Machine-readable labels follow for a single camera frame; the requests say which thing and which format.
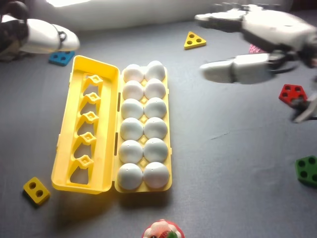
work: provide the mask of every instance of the bright light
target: bright light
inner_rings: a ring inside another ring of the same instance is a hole
[[[61,6],[68,6],[68,5],[73,5],[77,3],[83,3],[90,0],[46,0],[46,1],[55,7],[61,7]]]

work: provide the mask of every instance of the open yellow lid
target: open yellow lid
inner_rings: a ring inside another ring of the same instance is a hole
[[[84,56],[76,56],[70,75],[69,91],[62,122],[61,131],[56,147],[56,157],[52,172],[53,187],[58,190],[75,191],[98,194],[108,191],[112,182],[120,192],[163,191],[170,188],[171,176],[171,148],[169,136],[168,115],[168,88],[167,77],[163,81],[166,87],[166,96],[163,98],[167,106],[164,121],[168,128],[164,142],[169,148],[169,153],[164,164],[169,170],[170,178],[167,185],[160,189],[150,189],[143,182],[134,191],[122,189],[116,182],[116,173],[122,162],[119,160],[117,150],[123,142],[119,135],[122,122],[120,105],[123,102],[121,89],[124,85],[119,69],[113,65],[103,63]],[[84,94],[90,86],[95,86],[98,93]],[[88,111],[81,113],[83,108],[91,104],[96,107],[96,113]],[[144,124],[147,118],[143,116],[140,121]],[[90,124],[92,132],[80,132],[83,124]],[[139,143],[144,145],[147,138],[143,135]],[[75,156],[79,146],[91,147],[91,155]],[[148,162],[143,158],[138,166],[144,170]],[[88,176],[87,184],[71,181],[77,169],[85,170]]]

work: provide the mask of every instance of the yellow triangle block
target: yellow triangle block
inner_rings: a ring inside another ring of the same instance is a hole
[[[200,36],[196,35],[194,32],[188,32],[185,44],[184,44],[184,49],[192,49],[200,46],[205,46],[206,45],[206,40],[201,38]]]

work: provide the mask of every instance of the green block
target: green block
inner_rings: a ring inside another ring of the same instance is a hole
[[[308,156],[296,161],[296,174],[300,182],[317,186],[317,158]]]

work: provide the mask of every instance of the white wall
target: white wall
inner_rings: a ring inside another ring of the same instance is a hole
[[[192,20],[210,11],[212,3],[224,0],[91,0],[54,7],[46,0],[29,1],[31,17],[66,27],[72,31],[124,28],[138,25]],[[247,0],[233,2],[246,3]],[[281,4],[289,9],[293,0],[254,0]]]

